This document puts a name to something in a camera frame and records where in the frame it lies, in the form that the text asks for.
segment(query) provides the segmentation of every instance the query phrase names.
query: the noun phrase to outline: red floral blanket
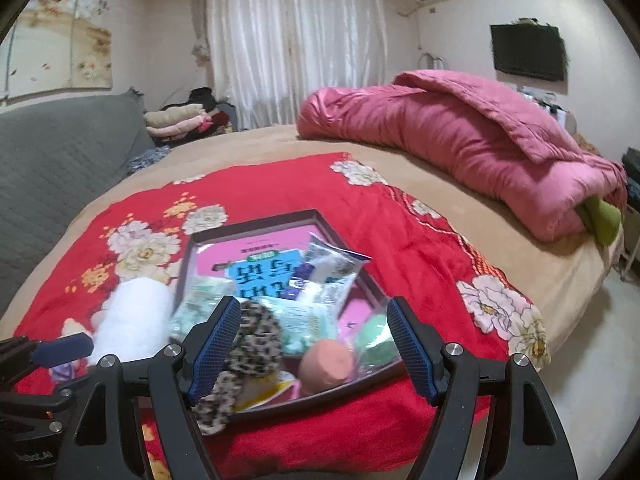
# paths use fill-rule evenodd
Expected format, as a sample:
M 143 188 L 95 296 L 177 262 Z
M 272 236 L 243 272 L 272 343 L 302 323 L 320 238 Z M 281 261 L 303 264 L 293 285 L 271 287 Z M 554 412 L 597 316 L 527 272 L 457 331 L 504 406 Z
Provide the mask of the red floral blanket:
M 16 334 L 90 334 L 92 317 L 100 316 L 120 281 L 149 276 L 175 282 L 189 234 L 309 208 L 318 209 L 352 250 L 372 256 L 367 269 L 382 289 L 404 296 L 446 341 L 487 358 L 505 360 L 521 351 L 538 366 L 548 361 L 540 314 L 505 275 L 443 216 L 345 153 L 228 168 L 111 205 L 42 285 Z M 52 382 L 40 370 L 18 389 L 48 393 Z M 476 413 L 487 407 L 481 399 Z M 433 415 L 402 377 L 303 415 L 231 424 L 207 444 L 226 478 L 301 468 L 380 471 L 417 455 Z M 165 474 L 152 415 L 145 413 L 144 421 L 152 466 Z

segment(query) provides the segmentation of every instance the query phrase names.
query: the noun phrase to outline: green cloth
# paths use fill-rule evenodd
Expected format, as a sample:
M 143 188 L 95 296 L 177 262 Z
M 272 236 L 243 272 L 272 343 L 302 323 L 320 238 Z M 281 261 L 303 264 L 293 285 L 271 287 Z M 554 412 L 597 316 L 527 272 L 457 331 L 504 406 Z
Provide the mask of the green cloth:
M 597 196 L 590 196 L 575 208 L 575 212 L 599 244 L 609 246 L 614 242 L 622 222 L 620 209 Z

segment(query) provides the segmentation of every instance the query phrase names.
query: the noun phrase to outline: white curtain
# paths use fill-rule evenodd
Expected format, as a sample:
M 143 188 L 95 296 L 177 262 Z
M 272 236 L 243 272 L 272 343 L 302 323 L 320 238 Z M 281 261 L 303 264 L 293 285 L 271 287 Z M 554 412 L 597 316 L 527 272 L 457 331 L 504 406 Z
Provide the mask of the white curtain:
M 384 81 L 382 0 L 209 0 L 207 16 L 214 94 L 241 128 L 295 122 L 324 86 Z

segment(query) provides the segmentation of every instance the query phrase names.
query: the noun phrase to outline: blue label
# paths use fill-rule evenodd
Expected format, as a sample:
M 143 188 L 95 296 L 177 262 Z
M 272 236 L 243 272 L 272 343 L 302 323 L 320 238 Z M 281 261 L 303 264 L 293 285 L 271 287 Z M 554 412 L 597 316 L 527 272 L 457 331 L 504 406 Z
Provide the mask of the blue label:
M 255 262 L 235 262 L 226 268 L 225 275 L 238 284 L 235 294 L 238 298 L 277 298 L 301 260 L 300 251 L 294 249 Z

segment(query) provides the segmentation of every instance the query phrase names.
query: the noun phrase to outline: pile of clothes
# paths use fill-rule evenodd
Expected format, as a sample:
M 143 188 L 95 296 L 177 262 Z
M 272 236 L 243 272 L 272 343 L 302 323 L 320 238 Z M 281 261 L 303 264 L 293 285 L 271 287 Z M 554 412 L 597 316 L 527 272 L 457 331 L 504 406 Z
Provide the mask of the pile of clothes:
M 218 107 L 211 88 L 197 88 L 186 103 L 145 114 L 146 129 L 156 145 L 171 147 L 231 132 L 229 119 L 229 114 Z
M 169 155 L 170 151 L 171 148 L 169 146 L 159 146 L 145 150 L 142 154 L 130 158 L 127 161 L 127 176 L 133 175 L 137 171 L 144 170 L 145 168 L 154 165 L 156 162 L 160 162 L 163 158 Z

